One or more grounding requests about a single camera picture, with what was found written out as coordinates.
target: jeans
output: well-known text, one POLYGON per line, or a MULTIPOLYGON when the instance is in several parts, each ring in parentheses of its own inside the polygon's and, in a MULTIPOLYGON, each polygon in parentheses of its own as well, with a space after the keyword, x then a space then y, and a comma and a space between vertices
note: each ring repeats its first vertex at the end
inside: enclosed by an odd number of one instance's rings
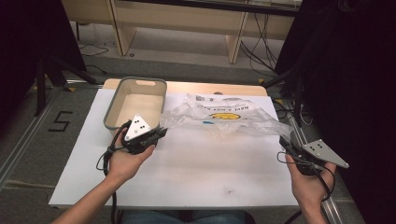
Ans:
POLYGON ((197 210, 189 221, 179 219, 178 211, 123 211, 122 224, 244 224, 244 211, 197 210))

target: metal bracket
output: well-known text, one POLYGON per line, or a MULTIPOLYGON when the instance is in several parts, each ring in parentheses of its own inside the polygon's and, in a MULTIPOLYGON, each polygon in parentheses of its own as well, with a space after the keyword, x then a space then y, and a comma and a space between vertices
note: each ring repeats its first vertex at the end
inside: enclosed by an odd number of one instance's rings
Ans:
POLYGON ((132 120, 128 132, 125 134, 124 139, 125 141, 130 141, 144 133, 148 133, 149 131, 151 131, 150 126, 142 117, 140 117, 140 115, 136 114, 132 120))
POLYGON ((303 145, 303 149, 318 160, 329 161, 343 168, 349 167, 349 164, 338 156, 321 139, 303 145))

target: wire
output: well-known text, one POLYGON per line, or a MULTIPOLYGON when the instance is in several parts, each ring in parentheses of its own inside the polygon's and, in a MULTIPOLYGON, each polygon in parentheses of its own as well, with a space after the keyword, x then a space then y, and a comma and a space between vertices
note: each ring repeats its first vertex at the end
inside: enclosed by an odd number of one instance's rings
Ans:
POLYGON ((277 57, 270 50, 268 42, 267 42, 267 40, 268 40, 267 39, 267 30, 268 30, 267 29, 267 24, 268 24, 269 16, 268 16, 268 14, 264 15, 264 27, 263 28, 260 27, 259 20, 257 19, 257 14, 256 13, 254 14, 254 18, 256 20, 257 27, 259 28, 259 31, 260 31, 260 39, 262 39, 262 42, 264 43, 264 46, 265 46, 265 53, 266 53, 267 59, 268 59, 268 61, 270 63, 270 67, 272 68, 272 70, 274 70, 275 68, 272 66, 271 60, 274 62, 274 65, 275 65, 276 61, 277 61, 277 57))
POLYGON ((304 117, 303 117, 303 114, 302 114, 302 113, 300 113, 300 118, 301 118, 301 120, 303 121, 303 123, 304 123, 306 126, 311 125, 311 124, 313 123, 313 121, 314 121, 314 119, 311 119, 309 122, 306 122, 305 119, 304 119, 304 117))
MULTIPOLYGON (((131 125, 131 120, 129 120, 128 122, 124 123, 121 125, 121 127, 117 130, 116 134, 113 137, 113 140, 111 141, 110 146, 107 148, 107 151, 99 158, 98 162, 96 163, 96 169, 98 170, 102 170, 105 175, 108 174, 108 162, 110 161, 111 156, 113 155, 114 152, 116 152, 117 150, 123 149, 124 147, 116 147, 116 142, 117 139, 120 136, 120 133, 122 132, 122 130, 126 127, 129 127, 131 125), (103 158, 103 169, 100 169, 98 167, 99 165, 99 161, 103 158)), ((116 224, 117 220, 120 220, 120 217, 117 217, 116 212, 117 212, 117 193, 114 192, 111 195, 112 198, 112 205, 111 205, 111 223, 112 224, 116 224)))
POLYGON ((334 173, 333 173, 329 168, 327 168, 326 166, 323 166, 323 168, 324 168, 325 170, 329 171, 329 173, 332 175, 332 189, 330 189, 329 194, 327 195, 327 197, 324 198, 324 199, 322 200, 323 202, 325 202, 325 201, 327 201, 327 200, 330 199, 330 197, 332 196, 332 192, 333 192, 334 189, 335 189, 335 175, 334 175, 334 173))
POLYGON ((285 106, 283 106, 280 102, 278 102, 277 99, 273 99, 272 102, 273 102, 273 104, 274 104, 274 108, 276 109, 276 113, 277 113, 277 114, 278 114, 278 113, 281 113, 281 112, 285 113, 284 116, 278 115, 277 117, 278 117, 279 119, 285 119, 286 116, 287 116, 288 114, 292 114, 292 113, 293 113, 293 110, 292 110, 292 109, 287 109, 287 108, 286 108, 285 106))
POLYGON ((103 54, 103 53, 105 53, 105 52, 108 52, 108 49, 107 49, 107 48, 98 47, 98 46, 92 45, 92 44, 87 44, 87 45, 81 47, 80 49, 85 49, 85 48, 88 47, 88 46, 96 47, 96 48, 98 48, 98 49, 104 49, 104 51, 98 52, 98 53, 94 53, 94 54, 81 54, 81 55, 84 55, 84 56, 96 56, 96 55, 99 55, 99 54, 103 54))
POLYGON ((94 68, 100 70, 103 74, 105 74, 105 75, 107 74, 107 71, 101 69, 100 67, 98 67, 98 66, 96 66, 96 65, 89 64, 89 65, 85 65, 85 66, 86 66, 86 67, 94 67, 94 68))
POLYGON ((285 224, 290 224, 291 222, 293 222, 297 217, 299 217, 303 212, 301 210, 298 210, 296 213, 294 213, 294 215, 292 215, 291 217, 289 217, 288 220, 286 220, 285 224))
POLYGON ((253 61, 253 62, 255 62, 255 63, 259 63, 259 64, 261 64, 261 65, 264 65, 265 67, 267 67, 268 69, 270 69, 272 72, 275 72, 267 63, 265 63, 262 59, 260 59, 257 55, 255 55, 255 54, 253 53, 253 51, 251 51, 250 49, 248 49, 248 47, 245 45, 245 43, 244 43, 243 41, 241 41, 241 44, 242 44, 241 50, 249 57, 249 59, 250 59, 250 67, 251 67, 254 71, 256 71, 256 72, 258 72, 258 73, 260 73, 260 74, 262 74, 262 75, 268 76, 268 77, 276 77, 276 76, 271 76, 271 75, 268 75, 268 74, 261 73, 260 71, 258 71, 258 70, 256 70, 255 68, 253 68, 253 65, 251 64, 251 61, 253 61))

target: rectangular tray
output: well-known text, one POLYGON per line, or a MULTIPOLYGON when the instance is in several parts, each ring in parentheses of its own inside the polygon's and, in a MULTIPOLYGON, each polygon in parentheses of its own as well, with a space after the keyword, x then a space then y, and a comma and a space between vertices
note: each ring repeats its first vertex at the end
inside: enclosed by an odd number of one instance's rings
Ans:
POLYGON ((156 128, 160 124, 166 88, 166 82, 162 79, 123 78, 106 112, 106 128, 114 131, 129 119, 133 119, 136 114, 151 128, 156 128))

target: metal frame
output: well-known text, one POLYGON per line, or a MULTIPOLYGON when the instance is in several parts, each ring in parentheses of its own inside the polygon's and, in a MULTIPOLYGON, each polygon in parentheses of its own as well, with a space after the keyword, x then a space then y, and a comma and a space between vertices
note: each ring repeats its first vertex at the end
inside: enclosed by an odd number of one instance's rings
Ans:
POLYGON ((32 143, 33 139, 35 138, 35 134, 38 132, 38 130, 41 127, 41 124, 44 122, 45 118, 47 117, 53 102, 61 94, 63 89, 64 89, 63 87, 55 87, 52 89, 47 105, 43 108, 42 112, 38 116, 33 118, 29 127, 21 136, 21 140, 17 143, 17 145, 12 150, 12 152, 9 154, 5 163, 1 166, 0 190, 6 184, 8 178, 11 176, 15 167, 18 165, 26 149, 32 143))
POLYGON ((151 4, 161 4, 168 6, 179 6, 179 7, 200 7, 200 8, 211 8, 218 10, 228 10, 228 11, 240 11, 240 12, 253 12, 261 14, 270 14, 278 16, 295 17, 299 14, 298 9, 286 8, 286 7, 268 7, 251 5, 244 3, 232 3, 225 1, 208 1, 208 0, 121 0, 126 2, 140 2, 140 3, 151 3, 151 4))

